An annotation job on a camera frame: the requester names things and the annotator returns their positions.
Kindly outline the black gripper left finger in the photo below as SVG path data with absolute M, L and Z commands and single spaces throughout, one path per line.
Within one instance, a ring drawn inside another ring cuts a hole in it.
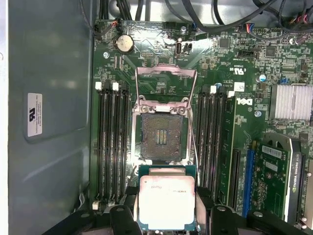
M 137 235 L 134 204 L 138 187 L 128 186 L 124 204 L 115 205 L 103 214 L 91 210 L 75 212 L 44 232 L 45 235 Z

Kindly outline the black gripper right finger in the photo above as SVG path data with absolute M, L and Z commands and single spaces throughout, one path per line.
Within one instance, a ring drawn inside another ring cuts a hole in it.
M 207 188 L 197 187 L 197 224 L 201 235 L 304 235 L 305 232 L 268 211 L 250 210 L 246 217 L 218 205 Z

